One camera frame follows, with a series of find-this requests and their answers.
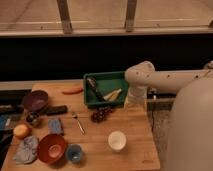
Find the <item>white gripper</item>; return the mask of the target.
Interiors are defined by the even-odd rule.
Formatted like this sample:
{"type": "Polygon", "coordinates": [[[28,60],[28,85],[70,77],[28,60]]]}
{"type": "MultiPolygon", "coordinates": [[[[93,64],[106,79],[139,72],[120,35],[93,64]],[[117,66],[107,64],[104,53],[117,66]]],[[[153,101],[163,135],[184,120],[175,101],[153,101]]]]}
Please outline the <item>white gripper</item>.
{"type": "Polygon", "coordinates": [[[147,88],[145,86],[130,86],[125,99],[126,108],[146,109],[147,88]]]}

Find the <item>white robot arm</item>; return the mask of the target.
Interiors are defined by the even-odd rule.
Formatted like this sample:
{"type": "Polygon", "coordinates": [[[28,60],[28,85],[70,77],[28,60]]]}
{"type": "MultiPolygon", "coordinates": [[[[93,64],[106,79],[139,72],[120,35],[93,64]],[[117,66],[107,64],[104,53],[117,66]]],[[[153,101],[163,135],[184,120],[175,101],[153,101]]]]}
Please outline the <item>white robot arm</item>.
{"type": "Polygon", "coordinates": [[[147,90],[175,96],[165,171],[213,171],[213,60],[195,70],[157,71],[143,61],[125,71],[126,102],[145,101],[147,90]]]}

